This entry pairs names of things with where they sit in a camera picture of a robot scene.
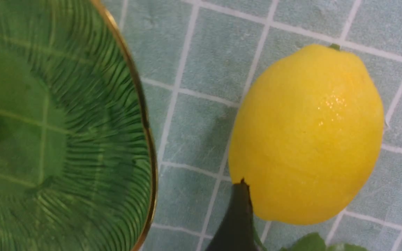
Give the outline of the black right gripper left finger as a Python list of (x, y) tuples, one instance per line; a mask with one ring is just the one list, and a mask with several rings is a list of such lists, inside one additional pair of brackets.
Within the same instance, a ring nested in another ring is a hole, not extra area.
[(232, 185), (232, 195), (222, 222), (207, 251), (257, 251), (253, 206), (245, 179)]

